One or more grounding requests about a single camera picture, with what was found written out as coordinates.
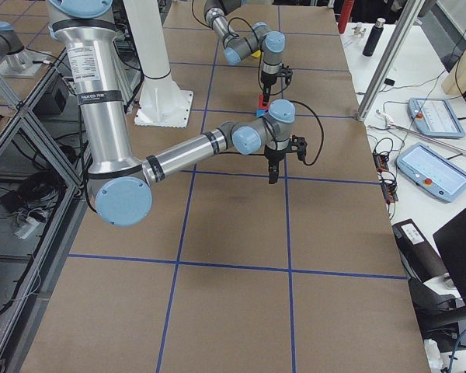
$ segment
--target blue cable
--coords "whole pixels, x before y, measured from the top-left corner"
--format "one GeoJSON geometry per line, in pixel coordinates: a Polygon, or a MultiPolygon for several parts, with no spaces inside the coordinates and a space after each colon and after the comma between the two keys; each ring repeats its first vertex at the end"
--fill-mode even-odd
{"type": "Polygon", "coordinates": [[[459,347],[459,343],[463,339],[463,336],[466,334],[466,329],[459,335],[459,337],[456,339],[456,343],[454,345],[454,349],[452,350],[452,355],[450,356],[450,363],[449,363],[449,369],[447,370],[447,373],[452,373],[452,364],[454,363],[454,355],[456,354],[457,348],[459,347]]]}

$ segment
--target white table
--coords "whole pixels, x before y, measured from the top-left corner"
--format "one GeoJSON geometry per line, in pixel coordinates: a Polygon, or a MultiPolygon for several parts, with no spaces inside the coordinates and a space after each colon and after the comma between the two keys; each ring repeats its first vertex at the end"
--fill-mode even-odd
{"type": "MultiPolygon", "coordinates": [[[[364,25],[367,28],[365,37],[353,35],[352,28],[355,25],[355,23],[349,23],[347,25],[346,32],[341,36],[341,38],[347,63],[349,64],[349,69],[353,76],[353,84],[356,89],[357,99],[361,101],[363,96],[359,93],[366,92],[371,77],[376,70],[378,62],[381,59],[383,51],[395,26],[385,25],[374,55],[371,57],[365,57],[362,55],[362,51],[373,25],[364,25]]],[[[421,30],[420,26],[413,26],[394,64],[392,65],[392,69],[388,73],[388,78],[395,80],[395,87],[420,85],[427,80],[436,78],[442,73],[442,71],[444,71],[444,67],[436,55],[435,50],[426,38],[426,35],[421,30]]],[[[377,115],[375,112],[376,109],[383,111],[383,104],[386,101],[399,101],[406,103],[411,97],[427,97],[428,95],[430,99],[455,97],[446,95],[441,88],[442,81],[446,77],[447,72],[445,71],[441,74],[438,82],[433,80],[420,87],[392,89],[390,92],[379,93],[364,123],[368,127],[384,127],[384,118],[377,115]]],[[[450,100],[450,104],[458,117],[466,117],[466,102],[462,97],[450,100]]],[[[410,126],[411,118],[407,112],[407,105],[387,103],[385,109],[386,113],[394,118],[395,124],[402,127],[410,126]]],[[[466,132],[466,120],[461,121],[461,125],[466,132]]],[[[399,130],[392,131],[392,133],[402,139],[405,138],[406,135],[404,131],[399,130]]],[[[393,138],[394,149],[398,149],[401,144],[398,138],[390,135],[386,131],[378,131],[368,128],[368,134],[373,135],[378,139],[384,137],[393,138]]],[[[466,137],[456,140],[441,139],[441,141],[466,149],[466,137]]],[[[451,150],[426,142],[413,135],[408,135],[407,138],[405,138],[405,147],[403,150],[417,142],[427,144],[432,150],[440,153],[446,158],[456,154],[451,150]]],[[[374,148],[375,143],[376,141],[370,137],[371,148],[374,148]]],[[[382,145],[383,146],[378,148],[378,151],[389,150],[390,141],[386,141],[382,145]]],[[[431,197],[426,192],[423,192],[423,190],[417,187],[407,177],[397,172],[397,169],[395,168],[395,158],[397,155],[397,152],[392,152],[390,161],[388,162],[391,171],[397,175],[397,194],[399,199],[399,202],[395,204],[396,211],[394,217],[391,219],[391,223],[394,224],[411,218],[418,225],[419,229],[432,246],[435,247],[433,233],[451,220],[456,214],[466,208],[466,191],[463,192],[463,194],[454,202],[449,204],[431,197]]],[[[453,159],[452,162],[466,171],[466,157],[459,156],[453,159]]],[[[429,281],[428,285],[441,294],[452,292],[444,287],[442,282],[438,281],[438,279],[432,279],[429,281]]],[[[466,351],[458,351],[456,353],[456,357],[458,357],[459,360],[454,362],[453,372],[466,370],[466,351]]],[[[445,364],[448,364],[448,354],[443,354],[443,359],[445,364]]]]}

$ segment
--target black bottle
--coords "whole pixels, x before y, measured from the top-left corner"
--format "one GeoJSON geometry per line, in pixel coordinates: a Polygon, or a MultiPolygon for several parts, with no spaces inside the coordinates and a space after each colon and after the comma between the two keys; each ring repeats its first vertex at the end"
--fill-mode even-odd
{"type": "Polygon", "coordinates": [[[363,54],[365,56],[372,56],[376,44],[380,40],[381,33],[383,33],[383,25],[385,23],[385,18],[378,18],[373,28],[371,29],[370,36],[367,38],[366,45],[364,46],[363,54]]]}

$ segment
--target robotic arm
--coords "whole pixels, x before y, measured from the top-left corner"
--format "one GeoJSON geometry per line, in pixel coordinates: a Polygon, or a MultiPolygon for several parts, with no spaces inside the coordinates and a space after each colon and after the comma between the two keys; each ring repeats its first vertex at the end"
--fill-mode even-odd
{"type": "Polygon", "coordinates": [[[239,0],[207,0],[203,8],[206,24],[216,32],[224,47],[224,56],[229,64],[235,65],[258,50],[263,52],[261,84],[263,88],[262,106],[267,106],[271,97],[271,87],[278,78],[285,78],[285,85],[292,79],[292,71],[282,64],[285,49],[285,36],[272,31],[264,22],[257,22],[246,37],[240,37],[225,16],[242,5],[239,0]]]}
{"type": "Polygon", "coordinates": [[[79,4],[75,0],[47,1],[50,30],[65,43],[71,63],[92,151],[91,188],[96,210],[105,221],[119,226],[138,223],[151,209],[149,185],[230,147],[247,155],[265,146],[270,183],[276,182],[278,162],[286,153],[297,152],[299,157],[304,153],[305,147],[296,144],[300,139],[290,136],[294,105],[281,99],[252,122],[227,122],[144,161],[135,158],[111,53],[116,36],[111,1],[86,0],[82,9],[79,4]]]}
{"type": "Polygon", "coordinates": [[[23,43],[7,22],[0,21],[0,61],[6,57],[9,67],[21,72],[33,65],[23,43]]]}

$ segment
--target white label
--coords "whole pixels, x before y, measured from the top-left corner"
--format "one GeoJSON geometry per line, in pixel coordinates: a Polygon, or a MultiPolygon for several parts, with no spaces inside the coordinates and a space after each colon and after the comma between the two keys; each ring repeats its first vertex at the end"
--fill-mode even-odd
{"type": "Polygon", "coordinates": [[[100,80],[94,47],[72,48],[68,56],[75,83],[100,80]]]}
{"type": "Polygon", "coordinates": [[[404,231],[405,235],[407,235],[408,238],[411,240],[413,245],[425,241],[423,237],[419,234],[419,232],[416,230],[414,225],[411,223],[403,225],[402,230],[404,231]]]}

